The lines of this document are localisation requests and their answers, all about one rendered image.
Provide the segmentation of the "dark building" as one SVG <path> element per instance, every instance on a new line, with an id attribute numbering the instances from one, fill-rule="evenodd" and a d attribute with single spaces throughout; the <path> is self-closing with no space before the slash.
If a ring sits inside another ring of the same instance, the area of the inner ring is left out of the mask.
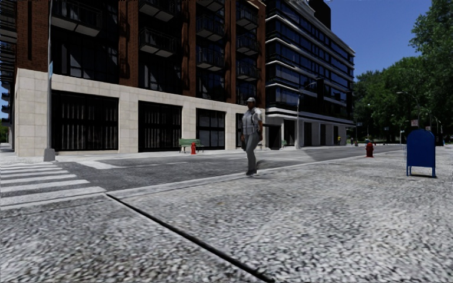
<path id="1" fill-rule="evenodd" d="M 0 124 L 8 128 L 7 142 L 14 146 L 14 90 L 17 46 L 17 2 L 0 0 L 0 112 L 8 117 Z"/>

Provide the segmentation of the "red brick building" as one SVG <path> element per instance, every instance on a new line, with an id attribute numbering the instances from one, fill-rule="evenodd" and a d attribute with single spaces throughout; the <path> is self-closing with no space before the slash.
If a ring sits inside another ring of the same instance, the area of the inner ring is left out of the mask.
<path id="1" fill-rule="evenodd" d="M 49 0 L 17 2 L 14 146 L 44 157 Z M 239 114 L 265 100 L 262 0 L 53 0 L 56 153 L 239 146 Z"/>

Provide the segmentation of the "grey street lamp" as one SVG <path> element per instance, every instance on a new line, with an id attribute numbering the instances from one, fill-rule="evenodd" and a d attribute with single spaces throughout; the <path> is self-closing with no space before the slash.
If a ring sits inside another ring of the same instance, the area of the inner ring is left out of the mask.
<path id="1" fill-rule="evenodd" d="M 303 91 L 306 90 L 307 88 L 309 88 L 310 86 L 312 85 L 316 85 L 317 82 L 314 81 L 312 83 L 309 83 L 307 84 L 306 86 L 304 86 L 303 88 L 299 89 L 298 91 L 298 97 L 297 97 L 297 113 L 296 113 L 296 141 L 295 141 L 295 147 L 297 150 L 301 149 L 301 146 L 300 146 L 300 99 L 301 99 L 301 95 L 303 94 Z"/>
<path id="2" fill-rule="evenodd" d="M 420 103 L 419 103 L 419 100 L 411 93 L 408 93 L 407 91 L 397 91 L 396 94 L 405 94 L 405 95 L 408 95 L 408 96 L 411 96 L 415 101 L 416 101 L 416 105 L 417 105 L 417 127 L 418 129 L 420 129 L 420 110 L 421 110 L 421 107 L 420 107 Z"/>

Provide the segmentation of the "glass tower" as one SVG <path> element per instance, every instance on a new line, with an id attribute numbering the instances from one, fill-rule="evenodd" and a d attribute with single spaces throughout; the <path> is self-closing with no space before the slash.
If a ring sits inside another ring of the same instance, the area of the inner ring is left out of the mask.
<path id="1" fill-rule="evenodd" d="M 265 19 L 265 142 L 295 146 L 299 89 L 300 146 L 347 143 L 353 121 L 354 51 L 331 30 L 325 0 L 268 0 Z"/>

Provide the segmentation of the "sign on a post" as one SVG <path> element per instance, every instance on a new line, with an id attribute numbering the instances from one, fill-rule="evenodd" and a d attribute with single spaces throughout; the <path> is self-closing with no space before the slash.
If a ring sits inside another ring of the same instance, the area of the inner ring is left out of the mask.
<path id="1" fill-rule="evenodd" d="M 55 160 L 55 150 L 51 147 L 51 114 L 52 114 L 52 106 L 51 106 L 51 94 L 52 94 L 52 87 L 51 87 L 51 77 L 52 77 L 52 59 L 51 59 L 51 20 L 52 20 L 52 5 L 53 0 L 49 0 L 49 7 L 48 7 L 48 50 L 47 50 L 47 61 L 48 61 L 48 75 L 47 75 L 47 144 L 46 148 L 44 149 L 44 162 L 53 162 Z"/>

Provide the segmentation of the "trees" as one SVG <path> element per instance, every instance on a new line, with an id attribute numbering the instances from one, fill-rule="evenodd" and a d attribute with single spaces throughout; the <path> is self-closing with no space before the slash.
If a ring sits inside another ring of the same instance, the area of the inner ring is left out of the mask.
<path id="1" fill-rule="evenodd" d="M 382 71 L 367 71 L 354 86 L 354 120 L 363 133 L 395 139 L 403 129 L 409 134 L 411 120 L 438 126 L 437 133 L 453 136 L 453 0 L 431 0 L 429 10 L 418 16 L 410 45 L 420 55 L 404 57 Z"/>

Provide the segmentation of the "green bench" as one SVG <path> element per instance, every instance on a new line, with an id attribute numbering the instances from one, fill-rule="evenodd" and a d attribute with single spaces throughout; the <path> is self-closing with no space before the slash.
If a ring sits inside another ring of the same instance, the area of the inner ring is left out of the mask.
<path id="1" fill-rule="evenodd" d="M 204 145 L 202 145 L 199 139 L 179 139 L 179 152 L 186 152 L 187 147 L 192 147 L 192 143 L 195 144 L 197 151 L 202 150 L 204 152 Z"/>

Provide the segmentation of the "blue letter box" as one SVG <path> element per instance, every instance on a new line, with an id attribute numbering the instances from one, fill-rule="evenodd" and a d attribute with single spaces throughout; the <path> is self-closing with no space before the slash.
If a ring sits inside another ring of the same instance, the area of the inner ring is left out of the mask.
<path id="1" fill-rule="evenodd" d="M 413 166 L 430 167 L 432 177 L 435 174 L 435 136 L 431 131 L 424 129 L 412 130 L 407 137 L 406 144 L 406 175 L 411 175 Z"/>

